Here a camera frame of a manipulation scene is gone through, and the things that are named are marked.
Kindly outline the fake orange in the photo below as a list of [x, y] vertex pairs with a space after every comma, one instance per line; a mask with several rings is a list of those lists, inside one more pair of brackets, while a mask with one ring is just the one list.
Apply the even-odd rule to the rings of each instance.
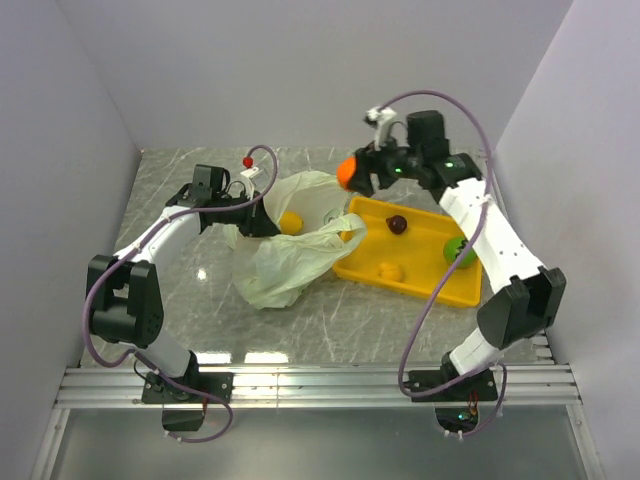
[[345, 191], [350, 191], [349, 183], [356, 173], [357, 162], [354, 156], [345, 159], [336, 169], [336, 179]]

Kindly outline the fake yellow lemon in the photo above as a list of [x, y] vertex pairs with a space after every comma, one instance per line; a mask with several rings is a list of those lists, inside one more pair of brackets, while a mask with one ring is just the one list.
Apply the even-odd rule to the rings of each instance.
[[279, 228], [282, 234], [295, 236], [302, 232], [304, 221], [297, 213], [285, 211], [280, 218]]

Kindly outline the pale green plastic bag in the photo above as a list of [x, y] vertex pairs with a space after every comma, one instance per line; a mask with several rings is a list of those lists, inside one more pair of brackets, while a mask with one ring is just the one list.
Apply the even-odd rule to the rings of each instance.
[[225, 242], [233, 251], [232, 283], [240, 296], [256, 309], [289, 307], [311, 282], [353, 253], [367, 227], [345, 211], [348, 201], [333, 175], [301, 172], [278, 180], [264, 197], [275, 223], [286, 213], [301, 218], [298, 233], [251, 238], [225, 226]]

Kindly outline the fake dark plum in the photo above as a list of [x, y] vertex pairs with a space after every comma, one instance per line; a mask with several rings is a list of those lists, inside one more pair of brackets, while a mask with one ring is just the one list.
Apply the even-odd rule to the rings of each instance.
[[393, 215], [386, 219], [386, 224], [391, 233], [394, 235], [403, 234], [408, 228], [408, 221], [401, 215]]

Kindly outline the small fake yellow pumpkin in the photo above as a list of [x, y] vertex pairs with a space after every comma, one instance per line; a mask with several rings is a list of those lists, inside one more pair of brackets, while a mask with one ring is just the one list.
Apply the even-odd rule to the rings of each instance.
[[399, 264], [393, 262], [381, 262], [378, 265], [378, 276], [390, 282], [402, 282], [404, 279], [404, 272]]

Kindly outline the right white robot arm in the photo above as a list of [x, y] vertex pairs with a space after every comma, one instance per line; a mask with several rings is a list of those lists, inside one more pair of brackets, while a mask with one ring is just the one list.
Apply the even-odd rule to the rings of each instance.
[[416, 181], [455, 221], [484, 267], [493, 295], [479, 309], [476, 329], [442, 360], [440, 386], [458, 400], [474, 389], [474, 373], [553, 325], [567, 280], [521, 241], [475, 161], [451, 152], [440, 112], [409, 114], [405, 145], [391, 134], [395, 120], [389, 107], [370, 109], [365, 121], [374, 128], [374, 139], [357, 149], [337, 176], [343, 188], [366, 197], [400, 179]]

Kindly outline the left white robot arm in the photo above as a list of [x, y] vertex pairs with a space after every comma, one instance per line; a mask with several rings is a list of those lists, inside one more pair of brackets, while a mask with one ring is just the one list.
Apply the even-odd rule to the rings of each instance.
[[264, 171], [246, 165], [236, 184], [222, 167], [198, 164], [190, 182], [166, 203], [160, 216], [135, 241], [113, 255], [97, 255], [88, 265], [82, 331], [94, 360], [107, 368], [118, 366], [99, 356], [92, 339], [123, 344], [162, 378], [177, 401], [189, 402], [201, 390], [195, 354], [163, 327], [164, 305], [159, 275], [192, 240], [213, 225], [231, 225], [244, 236], [266, 238], [279, 234], [264, 206], [264, 192], [256, 186]]

